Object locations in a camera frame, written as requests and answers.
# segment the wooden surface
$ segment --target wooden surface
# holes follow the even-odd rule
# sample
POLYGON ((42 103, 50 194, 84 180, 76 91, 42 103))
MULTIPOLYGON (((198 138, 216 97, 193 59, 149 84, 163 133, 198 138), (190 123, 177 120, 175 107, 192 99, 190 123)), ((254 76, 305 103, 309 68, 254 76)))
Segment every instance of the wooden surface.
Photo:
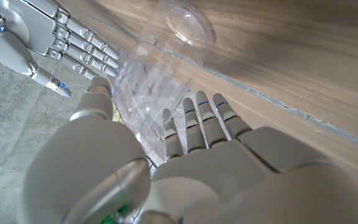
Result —
MULTIPOLYGON (((140 0, 60 2, 126 52, 156 5, 140 0)), ((208 70, 358 136, 358 2, 190 2, 215 31, 216 43, 204 63, 208 70)), ((195 74, 191 89, 202 89, 209 97, 221 92, 252 127, 278 128, 325 153, 358 180, 357 144, 204 70, 195 74)))

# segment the gray floor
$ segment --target gray floor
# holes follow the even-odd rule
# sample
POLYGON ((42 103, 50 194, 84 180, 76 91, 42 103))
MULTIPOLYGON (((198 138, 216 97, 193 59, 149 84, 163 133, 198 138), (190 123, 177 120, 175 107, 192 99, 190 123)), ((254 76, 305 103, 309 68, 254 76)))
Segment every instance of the gray floor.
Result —
POLYGON ((0 64, 0 223, 15 223, 24 171, 46 140, 68 121, 90 81, 49 58, 38 64, 64 81, 70 99, 0 64))

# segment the transparent plastic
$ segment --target transparent plastic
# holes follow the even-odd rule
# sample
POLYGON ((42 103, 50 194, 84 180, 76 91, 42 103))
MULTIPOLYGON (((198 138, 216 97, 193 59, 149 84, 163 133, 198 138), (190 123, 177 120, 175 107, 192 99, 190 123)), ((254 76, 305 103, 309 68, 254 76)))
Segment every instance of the transparent plastic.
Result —
POLYGON ((160 0, 113 85, 112 100, 146 152, 163 132, 214 43, 208 20, 183 0, 160 0))

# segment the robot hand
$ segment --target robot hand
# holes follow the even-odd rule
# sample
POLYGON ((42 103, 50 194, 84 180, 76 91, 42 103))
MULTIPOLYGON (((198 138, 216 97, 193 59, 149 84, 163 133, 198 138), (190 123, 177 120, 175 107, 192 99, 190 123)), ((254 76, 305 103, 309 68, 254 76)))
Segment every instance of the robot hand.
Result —
POLYGON ((69 97, 71 92, 32 59, 28 50, 61 61, 86 78, 91 65, 115 76, 118 53, 54 0, 0 0, 0 62, 69 97))
POLYGON ((139 223, 358 223, 358 185, 346 173, 291 136, 252 129, 221 94, 213 101, 229 136, 199 91, 195 104, 183 100, 185 156, 164 111, 167 162, 152 177, 139 223))

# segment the robotic hand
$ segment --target robotic hand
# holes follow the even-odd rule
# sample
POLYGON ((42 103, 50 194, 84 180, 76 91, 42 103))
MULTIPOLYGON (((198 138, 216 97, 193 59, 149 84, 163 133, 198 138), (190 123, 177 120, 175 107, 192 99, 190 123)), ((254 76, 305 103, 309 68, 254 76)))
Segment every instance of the robotic hand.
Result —
POLYGON ((199 91, 201 124, 183 100, 185 156, 164 111, 167 162, 139 223, 358 223, 358 186, 328 158, 276 129, 253 130, 219 93, 213 101, 229 136, 199 91))
POLYGON ((94 78, 27 169, 19 223, 125 223, 143 204, 139 223, 358 223, 347 174, 276 129, 253 130, 219 93, 213 100, 229 136, 202 91, 196 107, 185 98, 188 154, 165 110, 167 162, 150 179, 133 133, 111 121, 109 83, 94 78))
POLYGON ((86 78, 85 64, 115 76, 118 53, 54 0, 0 0, 0 62, 70 97, 70 89, 40 68, 27 49, 61 61, 86 78))

